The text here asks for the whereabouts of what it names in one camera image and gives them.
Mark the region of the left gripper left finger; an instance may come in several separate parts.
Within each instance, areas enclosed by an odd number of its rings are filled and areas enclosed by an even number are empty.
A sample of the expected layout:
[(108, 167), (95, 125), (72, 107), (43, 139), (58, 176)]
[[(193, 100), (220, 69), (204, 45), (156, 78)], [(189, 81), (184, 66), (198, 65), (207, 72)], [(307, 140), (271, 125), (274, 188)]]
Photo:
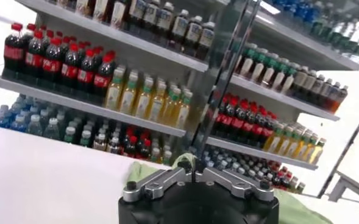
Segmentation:
[(193, 168), (188, 160), (180, 161), (175, 169), (158, 170), (140, 181), (128, 181), (123, 189), (123, 200), (133, 203), (147, 198), (162, 198), (171, 186), (191, 182)]

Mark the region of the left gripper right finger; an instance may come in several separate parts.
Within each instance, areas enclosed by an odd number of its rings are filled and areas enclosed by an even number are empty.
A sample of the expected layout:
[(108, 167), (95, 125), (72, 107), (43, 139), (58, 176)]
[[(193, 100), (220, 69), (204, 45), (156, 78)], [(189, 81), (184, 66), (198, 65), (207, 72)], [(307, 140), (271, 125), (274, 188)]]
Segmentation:
[(195, 194), (207, 201), (235, 197), (248, 200), (255, 197), (259, 201), (271, 202), (274, 190), (267, 182), (256, 181), (231, 170), (207, 167), (201, 160), (194, 162)]

